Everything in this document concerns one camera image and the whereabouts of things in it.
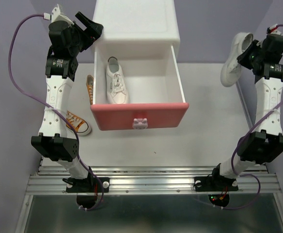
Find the pink bunny knob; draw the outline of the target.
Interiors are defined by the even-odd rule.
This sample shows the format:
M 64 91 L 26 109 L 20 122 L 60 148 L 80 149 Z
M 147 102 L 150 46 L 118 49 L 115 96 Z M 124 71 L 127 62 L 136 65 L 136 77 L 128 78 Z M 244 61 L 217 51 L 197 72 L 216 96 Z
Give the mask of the pink bunny knob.
M 148 120 L 146 118 L 133 119 L 132 128 L 135 130 L 143 130 L 148 128 Z

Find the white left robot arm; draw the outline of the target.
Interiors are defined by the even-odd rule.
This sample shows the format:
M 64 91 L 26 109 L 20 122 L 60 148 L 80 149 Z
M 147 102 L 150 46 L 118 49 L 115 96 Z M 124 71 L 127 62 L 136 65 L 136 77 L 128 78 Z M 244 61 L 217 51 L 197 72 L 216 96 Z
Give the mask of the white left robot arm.
M 103 25 L 77 12 L 76 18 L 86 27 L 83 30 L 76 22 L 56 10 L 49 24 L 49 47 L 46 62 L 47 96 L 43 122 L 37 136 L 32 136 L 31 145 L 45 158 L 57 162 L 70 174 L 63 181 L 68 193 L 94 192 L 98 180 L 91 168 L 79 156 L 79 140 L 68 138 L 66 112 L 71 88 L 78 68 L 77 56 L 88 49 L 101 35 Z

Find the white plastic shoe cabinet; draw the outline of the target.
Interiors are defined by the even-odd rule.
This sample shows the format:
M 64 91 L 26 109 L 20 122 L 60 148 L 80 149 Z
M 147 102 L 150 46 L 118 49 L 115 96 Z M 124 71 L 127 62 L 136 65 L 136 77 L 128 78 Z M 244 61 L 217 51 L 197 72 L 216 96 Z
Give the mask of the white plastic shoe cabinet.
M 104 26 L 100 43 L 159 42 L 179 53 L 180 34 L 173 0 L 98 0 L 93 21 Z

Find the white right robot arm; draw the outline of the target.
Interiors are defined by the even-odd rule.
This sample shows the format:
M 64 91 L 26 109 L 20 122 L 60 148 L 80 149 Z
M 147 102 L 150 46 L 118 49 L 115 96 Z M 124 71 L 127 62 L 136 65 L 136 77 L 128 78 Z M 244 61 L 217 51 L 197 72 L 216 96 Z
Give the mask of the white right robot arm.
M 210 175 L 195 177 L 197 192 L 237 191 L 236 178 L 249 167 L 272 162 L 283 152 L 281 127 L 281 95 L 283 90 L 283 35 L 269 33 L 263 41 L 252 33 L 234 36 L 220 81 L 230 87 L 239 80 L 242 68 L 255 75 L 257 93 L 256 120 L 253 127 L 239 139 L 236 150 L 227 161 L 218 164 Z

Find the orange sneaker near arm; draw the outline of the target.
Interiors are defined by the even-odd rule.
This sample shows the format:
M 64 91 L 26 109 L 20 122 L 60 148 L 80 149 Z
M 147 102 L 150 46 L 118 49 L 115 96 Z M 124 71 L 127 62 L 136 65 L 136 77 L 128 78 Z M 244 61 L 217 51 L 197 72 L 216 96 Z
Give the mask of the orange sneaker near arm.
M 92 127 L 86 120 L 73 114 L 70 111 L 67 111 L 66 113 L 66 120 L 71 124 L 78 136 L 86 136 L 92 131 Z

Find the white sneaker one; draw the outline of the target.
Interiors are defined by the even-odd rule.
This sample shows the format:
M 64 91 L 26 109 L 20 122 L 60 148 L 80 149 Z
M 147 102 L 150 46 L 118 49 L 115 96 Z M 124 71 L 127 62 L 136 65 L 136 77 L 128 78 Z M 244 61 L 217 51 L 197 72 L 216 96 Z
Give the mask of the white sneaker one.
M 237 57 L 241 55 L 252 43 L 252 33 L 238 33 L 234 36 L 228 59 L 221 68 L 220 81 L 224 87 L 234 85 L 241 77 L 241 65 Z
M 107 99 L 110 104 L 128 104 L 129 94 L 124 81 L 124 74 L 118 59 L 108 59 L 106 67 Z

